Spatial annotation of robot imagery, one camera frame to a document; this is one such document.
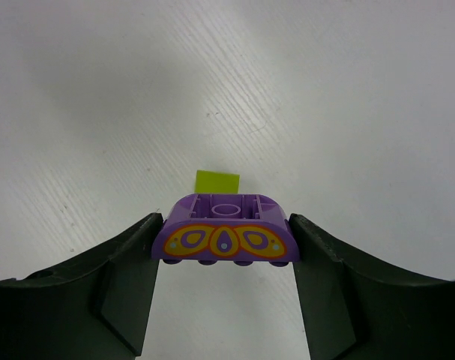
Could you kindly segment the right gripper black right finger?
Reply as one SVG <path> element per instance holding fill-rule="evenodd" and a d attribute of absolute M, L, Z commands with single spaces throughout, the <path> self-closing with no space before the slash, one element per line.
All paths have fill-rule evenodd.
<path fill-rule="evenodd" d="M 455 280 L 405 270 L 289 219 L 312 359 L 455 359 Z"/>

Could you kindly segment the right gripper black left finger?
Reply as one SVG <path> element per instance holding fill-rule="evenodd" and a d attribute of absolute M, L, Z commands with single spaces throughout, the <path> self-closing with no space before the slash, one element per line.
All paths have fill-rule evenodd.
<path fill-rule="evenodd" d="M 18 280 L 0 280 L 0 359 L 135 359 L 142 354 L 163 225 L 119 235 Z"/>

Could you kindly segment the purple patterned lego tile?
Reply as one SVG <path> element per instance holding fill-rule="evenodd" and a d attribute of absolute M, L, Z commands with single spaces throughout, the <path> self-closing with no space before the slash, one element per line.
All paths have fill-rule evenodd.
<path fill-rule="evenodd" d="M 156 236 L 151 255 L 169 264 L 195 260 L 203 265 L 232 261 L 282 267 L 300 260 L 283 209 L 261 194 L 193 193 L 181 198 Z"/>

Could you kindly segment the green lego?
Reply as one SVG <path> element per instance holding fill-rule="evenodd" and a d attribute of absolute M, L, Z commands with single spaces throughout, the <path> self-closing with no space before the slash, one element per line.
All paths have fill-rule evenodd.
<path fill-rule="evenodd" d="M 198 194 L 237 194 L 239 174 L 198 169 L 194 192 Z"/>

